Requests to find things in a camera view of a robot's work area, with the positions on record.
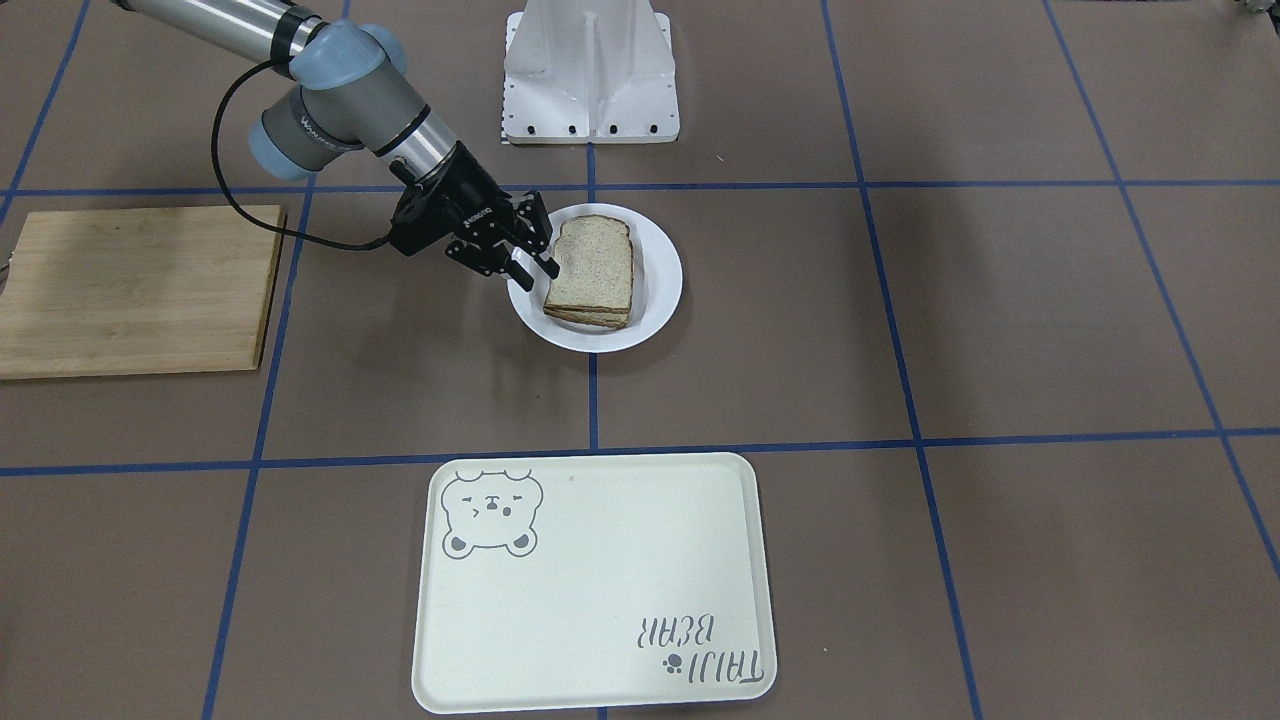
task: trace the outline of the black band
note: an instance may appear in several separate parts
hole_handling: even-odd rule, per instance
[[[394,150],[397,145],[399,145],[401,142],[404,142],[406,137],[408,137],[408,136],[413,135],[415,132],[417,132],[417,128],[422,127],[422,123],[426,122],[426,117],[430,115],[430,114],[431,114],[431,106],[428,105],[426,102],[424,102],[422,104],[422,111],[419,113],[417,117],[413,118],[412,122],[410,122],[407,126],[404,126],[404,129],[402,129],[398,133],[396,133],[396,137],[393,137],[390,140],[390,142],[388,142],[387,145],[379,147],[378,150],[374,150],[374,155],[381,158],[383,155],[387,155],[388,152],[390,152],[392,150]]]
[[[280,17],[280,20],[275,23],[275,33],[271,36],[271,59],[288,60],[289,49],[293,47],[293,36],[298,33],[298,28],[302,27],[302,23],[310,20],[311,18],[319,17],[320,15],[316,13],[301,5],[289,8],[289,10]],[[275,72],[287,78],[293,77],[289,74],[289,65],[287,63],[276,65]]]

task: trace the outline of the robotiq logo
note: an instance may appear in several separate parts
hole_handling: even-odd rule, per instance
[[[480,211],[479,211],[479,213],[476,213],[475,215],[471,215],[471,217],[470,217],[470,218],[467,218],[466,220],[462,220],[462,224],[463,224],[463,225],[471,225],[471,223],[474,223],[474,222],[479,220],[480,218],[483,218],[483,217],[488,215],[489,213],[493,213],[493,208],[485,208],[484,210],[480,210]]]

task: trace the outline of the bear drawing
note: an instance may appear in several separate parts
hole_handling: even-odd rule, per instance
[[[534,514],[543,503],[543,486],[532,473],[513,478],[506,471],[463,478],[456,473],[440,493],[449,532],[444,553],[461,560],[476,547],[506,547],[524,557],[538,546]]]

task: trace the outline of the wooden cutting board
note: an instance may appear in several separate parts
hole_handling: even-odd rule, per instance
[[[0,293],[0,378],[252,370],[279,258],[280,236],[230,208],[31,213]]]

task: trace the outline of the bread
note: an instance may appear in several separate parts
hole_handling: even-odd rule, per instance
[[[552,256],[561,266],[543,313],[604,328],[626,327],[631,316],[631,228],[604,215],[571,218],[561,225]]]

